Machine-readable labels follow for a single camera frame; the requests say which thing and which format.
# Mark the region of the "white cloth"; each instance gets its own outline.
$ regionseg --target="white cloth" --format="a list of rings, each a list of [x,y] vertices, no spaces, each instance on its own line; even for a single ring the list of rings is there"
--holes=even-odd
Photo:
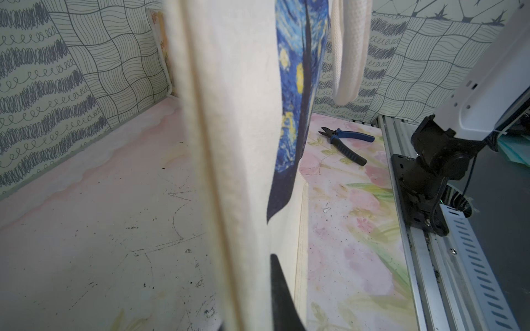
[[[167,0],[164,8],[224,328],[272,330],[270,254],[292,291],[303,188],[296,182],[267,223],[287,121],[279,66],[291,61],[278,54],[275,0]]]
[[[330,7],[333,98],[342,106],[357,98],[363,80],[372,0],[334,0]]]

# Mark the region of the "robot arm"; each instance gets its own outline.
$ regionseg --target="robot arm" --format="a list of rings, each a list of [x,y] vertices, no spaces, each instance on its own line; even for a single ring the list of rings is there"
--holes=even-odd
[[[412,192],[430,197],[442,178],[461,179],[507,110],[528,98],[529,14],[521,4],[462,85],[412,135],[418,162],[403,178]]]
[[[454,137],[483,140],[530,86],[530,14],[521,4],[462,85],[436,111],[434,122]]]

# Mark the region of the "swirling blue painting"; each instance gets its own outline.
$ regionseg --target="swirling blue painting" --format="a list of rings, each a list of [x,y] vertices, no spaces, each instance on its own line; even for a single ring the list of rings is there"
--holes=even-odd
[[[267,222],[291,198],[328,28],[328,0],[276,0],[282,123]]]

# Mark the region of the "pliers jaw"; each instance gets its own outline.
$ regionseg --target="pliers jaw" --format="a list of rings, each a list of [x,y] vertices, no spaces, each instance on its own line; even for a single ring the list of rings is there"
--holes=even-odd
[[[328,138],[331,138],[331,136],[336,136],[337,135],[337,133],[334,130],[330,130],[329,128],[322,128],[322,130],[324,130],[324,132],[319,131],[319,133],[321,135],[324,135],[324,136],[328,137]]]

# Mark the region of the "teal cloth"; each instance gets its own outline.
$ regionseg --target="teal cloth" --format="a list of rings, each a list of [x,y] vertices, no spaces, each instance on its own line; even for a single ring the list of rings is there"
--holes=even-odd
[[[530,166],[530,136],[501,135],[498,145],[510,161]]]

